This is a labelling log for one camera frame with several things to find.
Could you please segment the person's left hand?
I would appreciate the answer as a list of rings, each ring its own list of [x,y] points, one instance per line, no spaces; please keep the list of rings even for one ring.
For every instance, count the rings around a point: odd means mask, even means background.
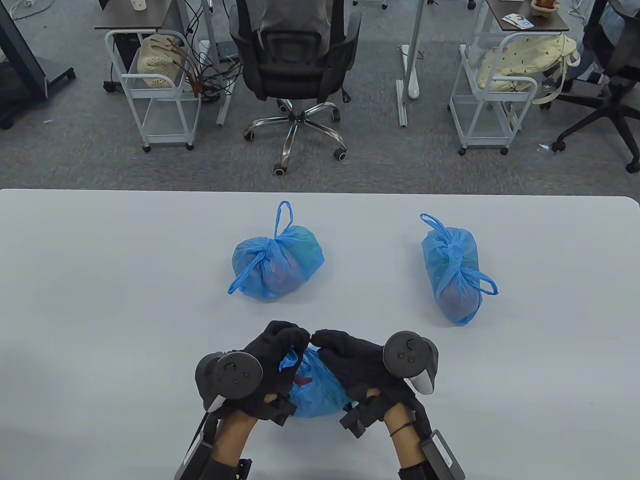
[[[303,327],[272,320],[243,350],[223,355],[212,371],[221,400],[211,404],[210,416],[222,420],[241,412],[283,426],[297,410],[290,390],[309,343]]]

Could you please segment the person's right hand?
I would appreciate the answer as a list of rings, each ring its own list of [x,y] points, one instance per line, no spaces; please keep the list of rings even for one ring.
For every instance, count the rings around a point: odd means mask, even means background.
[[[321,329],[310,342],[352,404],[340,419],[344,429],[360,438],[392,407],[402,404],[409,409],[407,424],[416,428],[419,439],[432,435],[425,407],[416,397],[435,390],[439,350],[432,340],[402,330],[379,345],[344,331]]]

